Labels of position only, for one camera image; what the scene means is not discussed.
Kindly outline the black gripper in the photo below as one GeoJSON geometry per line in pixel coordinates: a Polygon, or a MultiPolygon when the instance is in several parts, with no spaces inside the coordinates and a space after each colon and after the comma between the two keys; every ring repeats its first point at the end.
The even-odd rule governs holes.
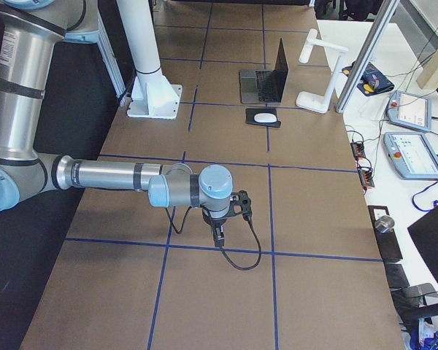
{"type": "Polygon", "coordinates": [[[227,219],[225,217],[214,218],[212,212],[203,207],[202,208],[203,220],[212,228],[212,237],[215,242],[215,247],[224,246],[225,235],[223,226],[227,219]]]}

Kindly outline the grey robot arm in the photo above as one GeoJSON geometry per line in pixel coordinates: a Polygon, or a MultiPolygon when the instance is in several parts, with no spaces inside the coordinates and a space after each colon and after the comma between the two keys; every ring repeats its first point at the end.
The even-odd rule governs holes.
{"type": "Polygon", "coordinates": [[[85,160],[99,151],[108,124],[88,114],[91,89],[74,82],[88,67],[72,61],[55,88],[47,78],[55,49],[100,42],[96,1],[0,1],[0,244],[26,238],[45,210],[37,199],[54,190],[150,189],[168,166],[85,160]]]}

